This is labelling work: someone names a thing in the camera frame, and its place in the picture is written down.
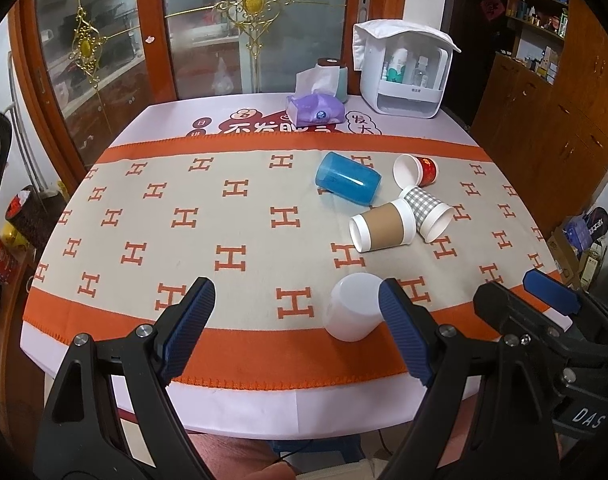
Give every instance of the blue stool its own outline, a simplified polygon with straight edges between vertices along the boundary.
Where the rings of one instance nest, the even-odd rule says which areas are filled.
[[[281,453],[292,453],[294,451],[300,453],[338,451],[347,464],[359,462],[366,458],[358,434],[334,438],[316,438],[309,444],[308,440],[268,440],[268,445],[271,446],[277,456],[281,456]]]

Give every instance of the gray checkered paper cup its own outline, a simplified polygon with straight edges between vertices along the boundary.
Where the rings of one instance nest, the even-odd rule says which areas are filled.
[[[455,209],[450,205],[441,202],[421,187],[407,186],[399,197],[411,206],[417,230],[427,244],[446,231],[455,214]]]

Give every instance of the black cable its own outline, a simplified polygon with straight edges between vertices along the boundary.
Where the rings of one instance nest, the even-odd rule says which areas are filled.
[[[275,462],[273,462],[274,464],[277,464],[278,462],[284,462],[285,458],[288,458],[289,456],[292,456],[296,453],[299,453],[300,451],[304,451],[308,446],[311,445],[311,443],[313,442],[314,439],[310,439],[306,444],[304,444],[304,446],[300,447],[299,449],[296,449],[295,451],[291,451],[289,453],[287,453],[284,456],[279,457]]]
[[[380,442],[382,443],[384,451],[388,453],[388,456],[393,456],[393,454],[390,452],[390,449],[386,447],[386,443],[384,442],[384,436],[382,435],[382,430],[378,430],[378,433],[380,434]]]

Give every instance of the orange h pattern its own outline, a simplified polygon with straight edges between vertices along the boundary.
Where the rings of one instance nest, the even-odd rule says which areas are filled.
[[[460,186],[468,188],[466,190],[467,195],[479,195],[479,191],[475,189],[475,184],[472,182],[460,182]]]
[[[508,196],[517,196],[517,193],[515,192],[515,188],[513,186],[502,186],[506,192],[508,193]]]
[[[64,249],[64,252],[62,253],[62,256],[72,256],[73,258],[75,257],[76,254],[78,254],[77,250],[73,250],[75,249],[75,246],[79,245],[82,243],[82,238],[80,238],[79,240],[73,240],[73,238],[69,238],[68,242],[66,242],[69,247],[68,249]]]
[[[293,167],[293,163],[292,162],[288,162],[286,164],[284,164],[284,160],[293,160],[293,156],[292,155],[271,155],[271,160],[277,160],[280,159],[280,163],[279,164],[275,164],[274,162],[270,162],[268,167],[269,169],[273,169],[273,168],[292,168]]]
[[[497,271],[497,265],[496,264],[492,264],[489,266],[479,266],[479,270],[482,272],[482,274],[486,274],[487,272],[491,275],[491,279],[485,279],[485,281],[488,282],[497,282],[497,283],[503,283],[504,280],[503,278],[500,276],[500,274],[498,274],[497,276],[494,275],[493,271]]]
[[[433,254],[435,254],[435,257],[438,260],[440,258],[443,258],[444,256],[457,256],[458,255],[455,252],[455,249],[447,250],[446,247],[444,247],[444,244],[450,244],[450,238],[447,236],[445,236],[443,238],[436,238],[433,242],[431,242],[431,245],[435,245],[435,244],[439,244],[440,247],[442,248],[441,251],[433,251]]]
[[[173,220],[171,222],[171,227],[177,227],[178,225],[188,225],[189,227],[194,228],[195,224],[197,223],[197,220],[191,220],[191,221],[187,221],[186,218],[188,217],[188,215],[197,215],[197,209],[180,209],[178,207],[175,208],[175,215],[182,215],[182,220],[181,221],[177,221],[177,220]]]
[[[346,255],[345,260],[340,260],[339,258],[333,259],[333,261],[335,263],[335,269],[339,269],[340,267],[349,266],[349,265],[359,265],[362,267],[366,267],[366,262],[364,262],[363,257],[360,256],[357,260],[353,260],[351,258],[351,250],[354,250],[354,249],[355,249],[354,245],[331,244],[331,250],[334,253],[337,253],[337,251],[344,251],[344,254]]]
[[[290,310],[286,310],[284,309],[284,307],[279,306],[277,308],[277,319],[283,319],[284,316],[301,316],[303,314],[307,315],[308,317],[315,317],[315,313],[313,312],[313,305],[307,305],[306,308],[298,307],[299,296],[304,296],[304,298],[310,298],[309,286],[304,290],[281,290],[280,288],[276,288],[275,295],[278,300],[289,296],[290,306],[292,307]]]
[[[280,225],[293,225],[295,227],[300,227],[300,220],[299,219],[289,220],[289,213],[293,213],[294,215],[296,215],[298,213],[297,207],[293,206],[293,207],[283,208],[283,209],[277,209],[275,207],[271,207],[272,215],[275,215],[275,214],[282,215],[281,220],[271,219],[271,228],[275,229],[277,226],[280,226]]]
[[[515,218],[515,213],[511,212],[511,206],[508,204],[497,204],[498,208],[504,210],[504,217],[510,218],[511,216]]]
[[[35,273],[34,278],[44,283],[44,272],[46,272],[47,270],[49,270],[49,264],[38,264],[37,272]]]
[[[229,190],[225,189],[224,191],[222,191],[222,196],[228,196],[228,195],[247,196],[248,195],[247,189],[243,189],[243,190],[238,189],[239,186],[248,186],[248,179],[246,179],[246,180],[225,180],[224,187],[228,187],[228,186],[233,186],[233,191],[229,191]]]
[[[91,282],[99,283],[100,275],[97,276],[94,274],[87,274],[85,272],[82,273],[82,281],[86,282],[86,286],[78,286],[78,294],[88,294],[91,298],[95,297],[95,293],[97,292],[96,288],[91,288]]]
[[[105,191],[106,191],[105,187],[94,187],[92,195],[90,197],[88,197],[88,199],[86,201],[90,202],[91,200],[101,200],[103,197],[102,193]]]
[[[158,294],[162,294],[163,292],[166,292],[167,295],[167,299],[166,299],[166,303],[162,303],[159,300],[155,300],[155,310],[160,310],[161,308],[166,308],[168,306],[171,306],[173,303],[173,295],[175,293],[181,294],[182,296],[184,296],[186,294],[186,285],[182,285],[182,286],[166,286],[164,283],[160,283],[158,285]]]
[[[73,211],[62,211],[62,214],[60,215],[60,219],[58,220],[58,224],[64,224],[66,225],[68,223],[68,216],[72,213]]]
[[[412,295],[408,293],[406,294],[413,303],[416,303],[417,301],[427,301],[428,303],[431,303],[431,297],[429,296],[428,292],[425,292],[424,294],[418,294],[417,291],[417,287],[419,285],[426,286],[426,284],[424,283],[423,276],[420,276],[419,278],[416,278],[414,280],[405,280],[404,282],[402,280],[398,280],[398,283],[402,288],[406,286],[409,286],[411,288]]]
[[[535,269],[539,269],[540,267],[544,267],[544,264],[541,263],[538,258],[540,257],[539,253],[535,253],[535,254],[529,254],[529,260],[531,260],[531,263],[533,263],[533,267]]]
[[[372,162],[370,162],[370,155],[367,155],[367,156],[351,155],[351,159],[358,160],[361,165],[366,166],[367,168],[373,167]]]
[[[493,236],[495,238],[500,238],[501,242],[497,243],[497,245],[500,246],[500,249],[503,249],[505,247],[513,247],[513,244],[511,244],[510,241],[504,239],[506,237],[506,232],[505,231],[500,231],[500,232],[497,232],[497,233],[493,233]]]
[[[215,260],[215,270],[220,269],[239,269],[241,272],[245,272],[246,270],[246,262],[244,260],[240,261],[238,264],[233,263],[233,257],[235,253],[240,253],[243,255],[246,254],[246,246],[242,245],[241,247],[222,247],[218,245],[215,249],[215,254],[228,253],[228,259],[225,262],[220,262],[219,260]]]
[[[470,167],[473,168],[473,173],[476,175],[485,175],[486,172],[482,170],[482,166],[479,164],[469,164]]]
[[[126,242],[124,249],[127,251],[130,249],[130,256],[128,254],[123,254],[122,259],[120,260],[121,264],[123,264],[124,262],[138,264],[138,266],[140,266],[142,264],[142,260],[144,259],[144,256],[140,256],[139,258],[136,258],[135,253],[137,251],[142,251],[142,252],[146,251],[146,242],[144,242],[143,244],[132,244],[130,242]]]
[[[542,236],[542,231],[540,231],[537,227],[531,227],[530,230],[533,231],[539,242],[544,239]]]
[[[209,171],[210,164],[205,164],[206,162],[213,162],[215,160],[214,157],[211,158],[194,158],[193,164],[198,163],[197,166],[191,166],[188,171],[196,171],[196,170],[204,170]]]
[[[146,166],[148,166],[148,162],[134,162],[133,164],[130,165],[130,170],[127,171],[124,176],[126,175],[140,175],[142,174],[142,168],[146,168]]]
[[[103,225],[116,226],[119,220],[116,220],[115,217],[121,215],[122,211],[124,211],[124,209],[107,209],[105,215],[109,216],[110,218],[108,220],[103,219],[102,223],[100,224],[100,227],[102,227]]]
[[[144,196],[142,198],[162,198],[164,192],[160,191],[158,193],[158,187],[164,189],[166,187],[166,184],[168,184],[168,182],[165,182],[164,184],[148,184],[147,189],[152,189],[153,193],[144,193]]]
[[[457,212],[453,215],[453,219],[457,222],[458,220],[470,220],[469,214],[462,214],[462,211],[466,211],[465,207],[462,204],[452,205],[451,206]]]

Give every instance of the blue gripper pad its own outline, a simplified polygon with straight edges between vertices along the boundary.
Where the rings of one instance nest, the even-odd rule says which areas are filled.
[[[159,378],[164,384],[170,383],[171,379],[179,377],[184,371],[215,307],[215,285],[206,278],[197,279],[177,307],[182,315],[166,338],[161,353]]]
[[[526,292],[564,316],[580,311],[580,303],[574,291],[537,269],[531,269],[524,274],[522,285]]]
[[[407,304],[411,307],[413,305],[397,283],[394,283],[393,286],[402,290],[404,298],[400,298],[387,281],[382,282],[379,292],[380,310],[384,322],[393,336],[393,341],[404,359],[408,372],[413,377],[420,379],[424,386],[429,386],[433,381],[433,370],[429,362],[428,345],[408,315],[403,303],[404,298],[406,298]]]

